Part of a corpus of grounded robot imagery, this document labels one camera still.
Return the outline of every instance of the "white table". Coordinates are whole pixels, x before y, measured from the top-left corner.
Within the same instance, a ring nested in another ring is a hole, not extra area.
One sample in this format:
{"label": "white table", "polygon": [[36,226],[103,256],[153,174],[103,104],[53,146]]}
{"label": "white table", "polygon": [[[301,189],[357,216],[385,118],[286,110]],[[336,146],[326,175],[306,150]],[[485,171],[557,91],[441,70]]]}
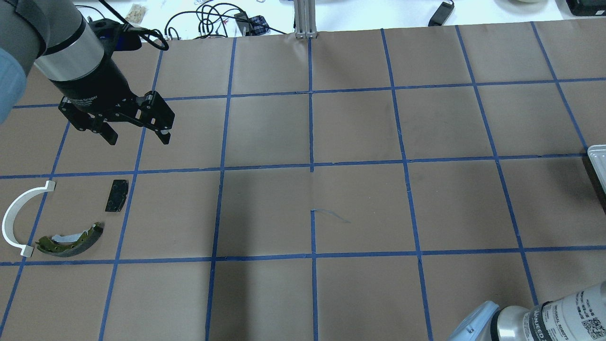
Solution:
{"label": "white table", "polygon": [[[177,12],[195,10],[195,0],[109,0],[123,16],[132,4],[148,8],[141,26],[164,31],[168,19]],[[222,2],[214,0],[211,4]],[[290,33],[293,30],[293,3],[288,0],[229,0],[242,7],[249,16],[262,15],[268,24]],[[390,29],[396,27],[427,26],[432,14],[442,0],[316,0],[316,25],[318,31],[351,31]],[[97,1],[74,1],[75,4],[91,5],[100,9],[106,17],[115,19]],[[86,16],[98,19],[93,10],[82,9]],[[498,22],[550,21],[580,18],[573,16],[566,0],[542,0],[528,4],[518,0],[455,0],[454,12],[446,25],[490,24]],[[198,19],[195,14],[182,15],[171,22],[184,39],[198,36]],[[228,35],[236,35],[234,20],[228,23]]]}

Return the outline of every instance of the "qr code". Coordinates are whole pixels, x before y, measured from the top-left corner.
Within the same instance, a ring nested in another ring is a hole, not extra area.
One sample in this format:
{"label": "qr code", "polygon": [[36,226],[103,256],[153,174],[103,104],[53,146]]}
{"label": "qr code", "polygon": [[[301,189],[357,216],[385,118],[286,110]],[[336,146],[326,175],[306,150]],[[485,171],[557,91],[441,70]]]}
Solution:
{"label": "qr code", "polygon": [[589,333],[589,336],[591,336],[592,339],[597,340],[601,337],[606,336],[606,329],[604,329],[602,323],[600,322],[600,320],[598,320],[597,317],[594,317],[591,320],[582,321],[582,323],[583,327],[587,329],[587,332]]}

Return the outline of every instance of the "blue tape line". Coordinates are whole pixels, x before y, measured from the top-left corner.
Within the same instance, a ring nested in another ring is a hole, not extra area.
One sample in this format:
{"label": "blue tape line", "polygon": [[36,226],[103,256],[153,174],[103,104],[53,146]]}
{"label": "blue tape line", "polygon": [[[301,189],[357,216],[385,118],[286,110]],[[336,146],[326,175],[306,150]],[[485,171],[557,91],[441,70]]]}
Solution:
{"label": "blue tape line", "polygon": [[247,169],[274,169],[274,168],[307,168],[308,163],[291,163],[291,164],[265,164],[262,166],[230,166],[225,167],[226,171],[243,171]]}
{"label": "blue tape line", "polygon": [[206,341],[210,337],[210,321],[211,313],[213,309],[213,292],[215,289],[215,269],[216,269],[216,258],[217,248],[219,244],[219,222],[221,220],[221,204],[223,199],[223,184],[225,180],[225,148],[227,146],[227,131],[229,125],[229,109],[231,104],[231,86],[233,81],[233,66],[236,59],[236,39],[233,39],[231,46],[231,61],[229,67],[229,80],[227,84],[227,102],[225,104],[225,121],[223,123],[223,142],[221,144],[221,177],[219,179],[219,194],[217,195],[217,213],[215,216],[215,234],[213,237],[213,260],[210,263],[210,276],[208,279],[208,299],[206,306],[206,326],[205,332]]}
{"label": "blue tape line", "polygon": [[572,153],[572,154],[545,154],[545,155],[509,155],[499,156],[500,160],[518,160],[518,159],[534,159],[534,158],[582,158],[587,154]]}
{"label": "blue tape line", "polygon": [[313,173],[313,74],[312,74],[312,59],[311,59],[311,38],[307,39],[307,68],[309,78],[309,170]]}
{"label": "blue tape line", "polygon": [[313,341],[318,341],[318,260],[316,259],[316,212],[310,211],[311,225],[311,297],[313,309]]}
{"label": "blue tape line", "polygon": [[549,66],[549,71],[551,72],[551,76],[553,77],[553,81],[556,83],[556,87],[558,88],[558,92],[560,93],[560,97],[562,98],[562,102],[564,102],[564,106],[566,107],[566,111],[568,112],[568,116],[570,116],[570,120],[572,121],[572,124],[574,125],[574,129],[576,130],[577,135],[579,135],[579,140],[581,141],[581,144],[583,145],[583,149],[587,150],[587,143],[585,142],[585,138],[583,137],[583,133],[581,132],[581,128],[579,127],[578,123],[576,122],[576,119],[574,118],[574,114],[572,112],[572,110],[570,109],[570,105],[568,104],[568,101],[566,100],[566,96],[564,96],[564,91],[562,90],[562,86],[560,86],[560,82],[556,76],[556,72],[553,69],[553,66],[551,64],[551,61],[549,60],[549,56],[547,55],[547,51],[545,50],[545,46],[543,46],[543,42],[541,41],[541,37],[539,36],[539,32],[536,30],[536,26],[534,24],[534,22],[530,22],[530,25],[532,26],[532,31],[534,32],[534,36],[536,37],[537,42],[539,43],[539,47],[541,48],[541,52],[543,53],[543,57],[545,57],[545,61],[547,62],[547,65]]}
{"label": "blue tape line", "polygon": [[470,83],[454,83],[454,84],[427,84],[420,86],[396,86],[394,89],[396,90],[408,90],[408,89],[434,89],[440,87],[464,87],[471,86]]}
{"label": "blue tape line", "polygon": [[[545,154],[545,155],[505,155],[499,156],[500,160],[515,160],[515,159],[535,159],[535,158],[577,158],[587,156],[585,153],[572,154]],[[494,157],[454,157],[454,158],[421,158],[406,160],[408,163],[432,163],[432,162],[451,162],[451,161],[481,161],[494,160]],[[400,164],[402,160],[372,160],[372,161],[338,161],[338,162],[318,162],[314,163],[314,167],[330,167],[330,166],[363,166],[369,164]],[[308,163],[291,163],[291,164],[263,164],[259,166],[229,166],[225,167],[225,171],[242,171],[247,169],[274,169],[274,168],[306,168],[310,167]],[[176,169],[147,169],[139,170],[138,174],[164,174],[164,173],[187,173],[187,172],[216,172],[220,171],[220,167],[209,168],[176,168]],[[57,173],[53,178],[67,177],[104,177],[111,175],[133,175],[132,170],[119,170],[108,172],[83,172],[83,173]],[[0,175],[0,180],[5,179],[24,179],[24,178],[48,178],[51,174],[26,174],[26,175]]]}
{"label": "blue tape line", "polygon": [[161,263],[199,263],[210,262],[212,257],[120,259],[120,264],[161,264]]}
{"label": "blue tape line", "polygon": [[399,257],[417,255],[416,251],[328,252],[316,254],[316,258]]}
{"label": "blue tape line", "polygon": [[164,173],[193,173],[193,172],[216,172],[220,167],[209,168],[182,168],[182,169],[148,169],[140,170],[139,174],[164,174]]}
{"label": "blue tape line", "polygon": [[526,252],[559,252],[559,251],[597,251],[606,250],[606,245],[552,246],[543,248],[525,248]]}
{"label": "blue tape line", "polygon": [[[570,252],[570,251],[606,251],[606,245],[577,245],[577,246],[543,246],[524,248],[525,252]],[[478,255],[478,254],[511,254],[518,253],[519,248],[505,249],[461,249],[461,250],[424,250],[423,255]],[[313,258],[367,258],[367,257],[416,257],[416,251],[372,251],[372,252],[326,252],[316,254],[281,254],[257,256],[223,256],[223,257],[180,257],[180,258],[134,258],[120,259],[119,264],[155,264],[155,263],[202,263],[212,262],[256,262],[261,260],[288,260]],[[89,265],[113,264],[114,259],[97,260],[40,260],[29,261],[25,266],[43,265]],[[0,262],[0,266],[20,266],[21,262]]]}
{"label": "blue tape line", "polygon": [[494,139],[493,139],[492,133],[490,131],[490,126],[488,125],[488,118],[486,117],[484,105],[482,104],[482,98],[480,97],[478,85],[476,84],[476,78],[473,74],[473,70],[471,68],[471,63],[469,62],[469,56],[467,55],[467,50],[465,49],[465,43],[463,42],[463,37],[461,36],[461,31],[459,29],[459,26],[456,25],[455,29],[456,29],[456,34],[459,38],[459,43],[461,44],[461,50],[463,51],[463,57],[465,58],[467,70],[469,71],[469,76],[471,78],[471,83],[473,84],[473,90],[476,94],[476,99],[478,100],[478,106],[480,109],[480,113],[482,114],[482,121],[484,122],[484,127],[486,128],[486,134],[488,135],[488,140],[490,142],[490,148],[492,149],[492,152],[493,152],[494,163],[496,164],[497,172],[499,173],[499,179],[501,181],[501,186],[503,187],[503,194],[505,195],[505,201],[507,202],[507,209],[509,210],[511,224],[513,226],[513,231],[516,235],[516,240],[518,242],[518,249],[520,252],[520,256],[522,257],[522,264],[524,266],[524,271],[526,272],[526,279],[528,280],[528,287],[530,288],[530,294],[532,296],[534,304],[537,305],[538,299],[536,296],[536,291],[534,290],[534,282],[532,279],[532,275],[530,274],[530,267],[528,266],[528,260],[526,259],[526,253],[524,252],[524,244],[522,243],[522,238],[520,236],[520,231],[518,229],[518,222],[516,220],[516,215],[513,212],[513,205],[511,204],[509,190],[507,189],[507,184],[505,183],[505,176],[503,175],[503,170],[501,168],[501,162],[499,161],[499,154],[497,153],[496,147],[494,145]]}
{"label": "blue tape line", "polygon": [[287,92],[262,92],[262,93],[246,93],[242,95],[231,95],[232,98],[242,97],[265,97],[265,96],[289,96],[289,95],[301,95],[307,92],[287,91]]}
{"label": "blue tape line", "polygon": [[572,79],[559,79],[560,83],[572,83],[572,82],[599,82],[606,81],[606,77],[595,77],[595,78],[572,78]]}
{"label": "blue tape line", "polygon": [[210,100],[212,98],[227,98],[227,95],[168,97],[168,98],[164,98],[164,100],[165,101],[188,101],[188,100]]}
{"label": "blue tape line", "polygon": [[28,108],[48,108],[48,107],[58,107],[58,103],[50,103],[50,104],[29,104],[26,106],[13,106],[13,109],[28,109]]}
{"label": "blue tape line", "polygon": [[385,38],[385,30],[381,29],[381,38],[383,39],[383,48],[385,49],[385,58],[387,60],[387,70],[389,72],[389,81],[391,85],[391,98],[393,100],[393,110],[396,118],[396,128],[398,130],[398,142],[400,151],[402,152],[402,165],[404,165],[404,180],[406,182],[406,193],[408,195],[408,206],[410,208],[410,218],[413,227],[413,235],[415,237],[415,251],[418,259],[417,265],[419,268],[419,281],[421,283],[421,297],[423,299],[423,310],[425,312],[425,324],[427,327],[427,336],[429,341],[433,341],[433,331],[431,330],[431,317],[429,314],[429,304],[427,301],[427,288],[425,287],[425,271],[423,270],[421,242],[419,241],[419,231],[417,229],[415,204],[413,201],[413,193],[410,187],[410,177],[408,173],[408,163],[406,162],[406,150],[404,149],[404,141],[402,139],[402,128],[400,126],[400,113],[398,110],[398,99],[396,97],[396,88],[393,80],[393,71],[391,69],[391,59],[389,57],[389,49],[387,47],[387,39]]}
{"label": "blue tape line", "polygon": [[423,251],[423,255],[478,255],[478,254],[511,254],[519,253],[520,249],[472,249],[472,250],[431,250]]}
{"label": "blue tape line", "polygon": [[482,160],[494,160],[494,157],[420,158],[420,159],[407,160],[407,162],[408,163],[421,163],[421,162],[482,161]]}
{"label": "blue tape line", "polygon": [[553,84],[552,79],[546,79],[543,81],[509,81],[509,82],[485,82],[476,83],[477,86],[503,86],[503,85],[521,85],[521,84]]}
{"label": "blue tape line", "polygon": [[[70,124],[67,123],[65,125],[65,129],[63,130],[63,136],[61,137],[61,142],[59,143],[59,147],[57,149],[57,154],[55,155],[55,160],[53,162],[53,167],[49,174],[49,180],[53,179],[53,174],[57,169],[57,164],[59,163],[59,158],[61,157],[61,152],[63,151],[63,146],[65,145],[65,139],[67,137],[67,132],[69,130]],[[36,230],[38,229],[38,223],[40,222],[40,217],[42,216],[42,210],[44,209],[44,204],[46,203],[48,192],[45,192],[42,195],[42,201],[40,202],[40,206],[38,207],[38,213],[36,213],[36,219],[34,220],[34,225],[32,226],[32,231],[30,233],[29,238],[27,239],[27,244],[31,245],[34,239],[34,235],[36,234]],[[10,297],[8,298],[8,302],[6,304],[6,308],[4,310],[4,315],[2,316],[2,324],[0,325],[0,338],[2,337],[2,333],[4,332],[4,326],[8,319],[8,313],[10,312],[10,308],[13,304],[13,300],[15,299],[15,294],[17,293],[17,287],[19,286],[19,281],[21,280],[21,274],[23,272],[23,267],[25,266],[27,258],[22,257],[21,262],[19,264],[19,269],[17,270],[17,276],[15,277],[15,282],[13,283],[13,289],[10,292]]]}
{"label": "blue tape line", "polygon": [[314,93],[338,93],[338,92],[367,92],[367,91],[385,91],[391,90],[391,87],[362,87],[359,89],[335,89],[335,90],[314,90]]}
{"label": "blue tape line", "polygon": [[[160,65],[162,64],[162,55],[164,51],[160,51],[158,55],[158,63],[156,64],[156,72],[154,74],[154,79],[151,84],[151,89],[156,90],[156,85],[158,83],[158,74],[160,73]],[[105,326],[107,323],[107,315],[109,313],[110,304],[112,302],[112,294],[113,287],[116,281],[116,273],[118,272],[118,265],[120,260],[120,254],[122,252],[122,244],[124,242],[124,235],[126,233],[126,227],[128,225],[128,216],[130,215],[130,208],[133,201],[133,196],[135,194],[135,186],[137,183],[137,177],[139,173],[139,165],[141,163],[141,155],[143,154],[143,145],[145,143],[145,128],[143,128],[141,132],[141,138],[139,139],[139,148],[137,150],[137,159],[135,160],[135,169],[133,171],[133,179],[130,185],[130,190],[128,193],[128,200],[126,203],[126,208],[124,210],[124,219],[122,221],[122,229],[120,230],[120,238],[118,239],[118,247],[116,248],[116,256],[114,258],[113,267],[112,267],[112,276],[110,277],[110,285],[107,290],[107,297],[105,298],[105,306],[103,309],[103,318],[101,319],[101,327],[99,330],[99,341],[103,340],[105,335]]]}
{"label": "blue tape line", "polygon": [[339,162],[320,162],[315,163],[316,167],[330,166],[363,166],[366,164],[400,164],[402,160],[376,160],[376,161],[339,161]]}
{"label": "blue tape line", "polygon": [[32,179],[32,178],[48,178],[48,177],[50,177],[50,174],[0,175],[0,180]]}
{"label": "blue tape line", "polygon": [[94,260],[33,260],[25,263],[25,266],[42,265],[90,265],[90,264],[113,264],[113,259]]}
{"label": "blue tape line", "polygon": [[[560,83],[572,83],[572,82],[595,82],[595,81],[606,81],[606,77],[595,77],[595,78],[573,78],[573,79],[558,79]],[[537,80],[537,81],[510,81],[510,82],[484,82],[477,83],[477,86],[500,86],[500,85],[514,85],[514,84],[542,84],[542,83],[555,83],[553,80]],[[396,90],[405,89],[431,89],[439,87],[465,87],[473,86],[471,83],[457,83],[457,84],[424,84],[417,86],[396,86]],[[327,89],[327,90],[308,90],[308,91],[288,91],[288,92],[266,92],[266,93],[241,93],[233,94],[232,98],[242,97],[258,97],[258,96],[289,96],[289,95],[301,95],[305,93],[339,93],[339,92],[367,92],[367,91],[384,91],[391,90],[391,87],[366,87],[358,89]],[[187,101],[187,100],[210,100],[213,98],[227,98],[227,95],[206,95],[206,96],[182,96],[182,97],[167,97],[165,101]],[[13,106],[13,109],[27,109],[27,108],[42,108],[42,107],[58,107],[59,104],[31,104],[26,106]]]}

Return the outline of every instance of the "plaid cloth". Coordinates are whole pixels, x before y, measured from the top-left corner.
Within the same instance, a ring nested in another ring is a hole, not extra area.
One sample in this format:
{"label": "plaid cloth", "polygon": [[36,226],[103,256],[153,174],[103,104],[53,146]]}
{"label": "plaid cloth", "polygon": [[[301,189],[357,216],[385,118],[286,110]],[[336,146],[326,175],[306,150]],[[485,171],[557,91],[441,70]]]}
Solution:
{"label": "plaid cloth", "polygon": [[260,36],[260,35],[264,35],[267,32],[269,32],[269,25],[267,24],[267,21],[265,21],[265,18],[263,18],[262,15],[258,15],[258,16],[254,16],[252,18],[250,18],[250,22],[251,22],[251,31],[250,31],[250,35],[253,36]]}

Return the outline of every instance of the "blue tape grid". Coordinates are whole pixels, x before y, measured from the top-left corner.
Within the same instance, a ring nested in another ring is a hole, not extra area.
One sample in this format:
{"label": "blue tape grid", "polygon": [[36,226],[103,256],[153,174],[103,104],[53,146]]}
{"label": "blue tape grid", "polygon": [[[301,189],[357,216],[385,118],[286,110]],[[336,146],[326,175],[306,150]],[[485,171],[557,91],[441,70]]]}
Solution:
{"label": "blue tape grid", "polygon": [[231,84],[233,81],[233,65],[236,59],[236,39],[231,46],[231,61],[229,67],[229,83],[227,86],[227,103],[225,105],[225,123],[223,124],[223,143],[221,145],[221,177],[219,179],[219,195],[217,197],[217,215],[215,217],[215,236],[213,239],[213,257],[210,263],[210,278],[208,280],[208,300],[206,307],[206,341],[210,338],[210,321],[213,307],[213,290],[215,288],[215,269],[217,247],[219,243],[219,221],[221,220],[221,201],[223,198],[223,181],[225,178],[225,146],[227,145],[227,128],[229,125],[229,108],[231,103]]}
{"label": "blue tape grid", "polygon": [[494,146],[493,136],[492,136],[492,133],[490,132],[490,126],[488,125],[488,119],[487,119],[486,113],[484,111],[484,106],[482,105],[482,98],[480,97],[478,85],[476,84],[476,79],[473,75],[473,70],[471,69],[471,64],[469,62],[467,50],[465,49],[465,43],[463,42],[463,37],[461,36],[461,31],[459,30],[459,26],[456,26],[455,29],[456,29],[456,34],[459,38],[459,42],[461,43],[461,49],[463,51],[465,63],[467,64],[467,69],[469,71],[471,83],[473,84],[473,90],[476,94],[476,99],[478,100],[478,106],[480,108],[480,113],[482,114],[482,120],[484,121],[484,127],[486,128],[486,134],[488,135],[488,140],[490,142],[490,148],[492,149],[494,163],[496,164],[496,168],[499,173],[499,178],[501,180],[501,186],[503,187],[503,193],[505,195],[505,201],[507,202],[507,208],[509,210],[511,224],[513,225],[513,231],[516,235],[516,240],[518,242],[518,249],[520,252],[520,256],[522,257],[522,264],[524,266],[524,271],[526,272],[526,278],[528,280],[528,287],[530,288],[530,294],[532,296],[534,304],[537,305],[538,299],[536,297],[536,292],[534,290],[534,283],[532,280],[532,275],[530,274],[530,267],[528,266],[528,260],[526,259],[526,252],[524,251],[524,244],[522,243],[522,238],[520,236],[520,231],[518,229],[516,215],[513,212],[513,206],[511,205],[511,198],[509,197],[509,190],[507,189],[507,184],[505,183],[505,176],[503,175],[503,170],[501,168],[501,162],[499,161],[499,155],[497,153],[496,147]]}
{"label": "blue tape grid", "polygon": [[[10,298],[8,300],[7,307],[4,311],[4,315],[2,317],[2,325],[0,325],[0,337],[2,336],[2,332],[4,330],[5,323],[8,318],[8,314],[10,312],[10,308],[12,302],[15,298],[16,291],[18,289],[18,284],[21,278],[22,271],[25,266],[42,266],[42,265],[92,265],[92,264],[112,264],[112,277],[110,280],[110,287],[108,289],[103,319],[101,323],[101,330],[99,332],[99,340],[103,339],[105,324],[107,323],[107,314],[110,307],[111,297],[113,285],[115,282],[116,272],[119,264],[142,264],[142,263],[183,263],[183,262],[209,262],[211,266],[210,278],[209,278],[209,286],[208,286],[208,306],[207,306],[207,316],[206,316],[206,340],[208,340],[210,335],[210,321],[211,321],[211,308],[212,308],[212,298],[213,298],[213,288],[214,288],[214,279],[215,279],[215,268],[216,262],[249,262],[249,261],[259,261],[259,260],[285,260],[285,259],[302,259],[308,258],[312,260],[312,288],[313,288],[313,334],[314,340],[318,341],[318,284],[317,284],[317,272],[316,272],[316,261],[319,258],[342,258],[342,257],[417,257],[418,259],[418,268],[419,268],[419,280],[421,281],[421,290],[422,290],[422,300],[425,311],[425,321],[428,332],[428,337],[430,341],[433,341],[433,333],[431,330],[431,321],[429,315],[429,308],[427,303],[427,291],[425,289],[425,280],[424,280],[424,272],[422,265],[422,256],[423,255],[473,255],[473,254],[520,254],[522,257],[522,262],[524,264],[524,269],[527,275],[528,285],[532,294],[533,301],[535,304],[538,303],[536,292],[534,290],[534,285],[532,282],[532,276],[530,274],[530,268],[528,267],[528,261],[526,259],[526,253],[529,252],[561,252],[561,251],[600,251],[606,250],[606,245],[587,245],[587,246],[561,246],[561,247],[548,247],[548,248],[525,248],[522,240],[520,238],[517,222],[515,219],[515,214],[513,210],[513,206],[511,204],[511,200],[507,190],[507,184],[505,182],[505,178],[501,169],[501,160],[515,160],[515,159],[532,159],[532,158],[577,158],[586,156],[586,154],[548,154],[548,155],[498,155],[496,148],[494,146],[494,141],[492,138],[492,134],[490,132],[490,126],[488,125],[488,120],[486,118],[484,108],[482,105],[482,99],[480,97],[478,87],[483,86],[504,86],[504,85],[515,85],[515,84],[555,84],[558,88],[558,92],[562,98],[562,102],[566,107],[566,110],[570,116],[571,122],[574,125],[575,130],[579,136],[579,139],[583,146],[586,148],[587,144],[582,135],[582,132],[577,124],[577,121],[574,117],[572,110],[570,109],[570,105],[566,100],[564,92],[560,83],[575,83],[575,82],[590,82],[590,81],[606,81],[606,78],[575,78],[575,79],[558,79],[554,68],[549,60],[547,51],[541,41],[541,37],[536,29],[536,26],[533,22],[531,22],[531,26],[533,29],[533,33],[537,39],[539,47],[541,48],[541,52],[545,58],[546,63],[549,66],[551,75],[553,79],[550,80],[540,80],[540,81],[510,81],[510,82],[490,82],[490,83],[477,83],[475,81],[473,70],[471,68],[471,64],[469,62],[469,58],[467,55],[467,51],[465,49],[465,44],[461,36],[461,32],[459,27],[456,26],[456,32],[459,38],[459,42],[461,44],[461,49],[464,54],[465,62],[467,64],[467,68],[470,74],[471,83],[459,83],[459,84],[426,84],[419,86],[395,86],[393,80],[393,72],[391,69],[391,60],[388,51],[387,39],[385,37],[385,33],[381,30],[381,36],[383,40],[383,45],[385,49],[385,57],[388,65],[388,72],[390,75],[390,87],[374,87],[374,88],[360,88],[360,89],[328,89],[328,90],[313,90],[313,78],[312,78],[312,46],[311,40],[308,40],[308,77],[309,77],[309,87],[307,91],[302,92],[272,92],[272,93],[251,93],[251,94],[242,94],[242,95],[232,95],[231,94],[231,84],[233,80],[233,68],[235,61],[235,51],[236,51],[236,40],[233,40],[232,51],[231,51],[231,61],[230,61],[230,77],[229,77],[229,85],[228,92],[226,95],[217,95],[217,96],[190,96],[190,97],[174,97],[174,98],[166,98],[167,101],[179,101],[179,100],[204,100],[210,98],[224,98],[227,101],[226,109],[225,109],[225,123],[224,123],[224,131],[223,131],[223,143],[221,150],[221,165],[219,167],[209,167],[209,168],[189,168],[189,169],[150,169],[150,170],[139,170],[139,163],[141,159],[141,152],[143,148],[145,131],[141,133],[141,139],[139,142],[139,149],[137,154],[137,159],[135,163],[135,169],[133,171],[117,171],[117,172],[82,172],[82,173],[61,173],[57,174],[56,168],[59,161],[59,157],[61,156],[61,152],[65,143],[65,139],[67,137],[67,132],[69,128],[69,124],[66,125],[61,143],[59,145],[59,149],[57,151],[55,161],[53,163],[53,168],[48,174],[26,174],[26,175],[0,175],[0,179],[17,179],[17,178],[61,178],[61,177],[87,177],[87,176],[104,176],[104,175],[132,175],[132,185],[130,189],[129,199],[127,202],[127,206],[125,209],[125,217],[122,224],[122,230],[120,234],[120,239],[118,243],[118,247],[116,250],[116,257],[113,260],[57,260],[57,261],[32,261],[26,262],[26,258],[20,262],[0,262],[0,266],[18,266],[18,272],[15,278],[15,282],[13,285],[13,289],[10,294]],[[162,52],[160,52],[158,58],[158,64],[156,66],[156,73],[153,81],[152,89],[155,89],[156,82],[158,80],[158,73],[161,66],[162,60]],[[490,146],[493,152],[492,156],[483,156],[483,157],[463,157],[463,158],[425,158],[425,159],[407,159],[405,154],[404,143],[402,140],[402,130],[400,127],[399,120],[399,111],[398,111],[398,101],[396,97],[397,90],[405,90],[405,89],[431,89],[431,88],[441,88],[441,87],[473,87],[474,92],[476,94],[476,99],[478,100],[478,106],[480,108],[482,119],[484,121],[484,125],[487,131],[488,139],[490,141]],[[391,91],[396,119],[396,128],[398,130],[398,138],[399,144],[401,148],[402,159],[401,160],[379,160],[379,161],[346,161],[346,162],[337,162],[337,163],[315,163],[313,159],[313,99],[312,95],[314,93],[338,93],[338,92],[371,92],[371,91]],[[241,98],[241,97],[251,97],[251,96],[282,96],[282,95],[301,95],[308,94],[309,96],[309,133],[310,133],[310,162],[302,163],[302,164],[268,164],[262,166],[236,166],[236,167],[225,167],[225,145],[227,142],[227,128],[228,128],[228,115],[230,108],[230,100],[231,98]],[[40,108],[40,107],[55,107],[57,104],[34,104],[34,105],[25,105],[25,106],[15,106],[14,109],[22,109],[22,108]],[[508,249],[465,249],[465,250],[425,250],[421,249],[418,237],[418,229],[416,226],[416,216],[414,209],[414,201],[413,194],[410,188],[410,179],[408,177],[408,164],[409,163],[427,163],[427,162],[454,162],[454,161],[479,161],[479,160],[494,160],[499,178],[501,180],[501,185],[503,187],[503,192],[505,195],[505,199],[507,202],[507,206],[510,212],[511,222],[516,234],[516,238],[518,241],[517,248],[508,248]],[[243,169],[273,169],[273,168],[294,168],[294,167],[309,167],[310,171],[313,172],[315,167],[328,167],[328,166],[353,166],[353,165],[363,165],[363,164],[402,164],[404,167],[405,173],[405,182],[407,188],[407,196],[409,208],[411,211],[411,219],[413,222],[413,233],[415,236],[415,250],[414,251],[393,251],[393,252],[335,252],[335,253],[323,253],[318,254],[316,252],[316,229],[315,229],[315,212],[311,212],[310,220],[311,220],[311,253],[309,254],[285,254],[285,255],[262,255],[262,256],[250,256],[250,257],[218,257],[217,254],[217,245],[218,245],[218,237],[219,237],[219,220],[221,216],[221,201],[222,201],[222,189],[224,184],[224,175],[226,171],[234,171],[234,170],[243,170]],[[219,182],[219,194],[217,199],[217,213],[215,220],[215,236],[213,240],[213,254],[212,257],[190,257],[190,258],[154,258],[154,259],[120,259],[120,253],[122,248],[122,242],[124,239],[124,232],[128,222],[128,215],[130,212],[130,204],[132,202],[132,197],[135,191],[136,178],[138,174],[158,174],[158,173],[171,173],[171,172],[210,172],[210,171],[220,171],[221,177]],[[42,210],[44,208],[44,204],[46,202],[47,194],[42,196],[42,201],[40,207],[38,209],[38,213],[36,214],[36,219],[34,225],[32,227],[32,232],[30,233],[30,237],[28,240],[28,244],[32,243],[34,234],[36,232],[36,228],[38,226],[38,222],[40,216],[42,214]]]}
{"label": "blue tape grid", "polygon": [[[400,126],[400,113],[398,110],[398,99],[396,97],[396,86],[393,81],[393,71],[391,69],[391,59],[389,57],[389,49],[387,48],[387,39],[385,38],[385,30],[381,29],[381,38],[383,39],[383,48],[385,49],[385,58],[387,59],[387,70],[389,72],[389,82],[391,85],[391,98],[393,100],[393,110],[396,115],[396,129],[398,130],[398,142],[402,153],[402,160],[407,160],[404,141],[402,139],[402,127]],[[404,181],[406,183],[406,193],[408,196],[408,206],[410,209],[410,218],[412,220],[413,235],[415,237],[415,251],[417,256],[417,266],[419,269],[419,281],[421,283],[421,299],[423,301],[423,310],[425,312],[425,324],[427,327],[427,337],[433,341],[433,331],[431,330],[431,317],[429,315],[429,303],[427,301],[427,289],[425,287],[425,272],[423,270],[423,259],[421,251],[421,242],[419,241],[419,231],[416,223],[415,204],[413,201],[413,192],[410,187],[410,177],[408,176],[408,162],[402,162],[404,165]]]}

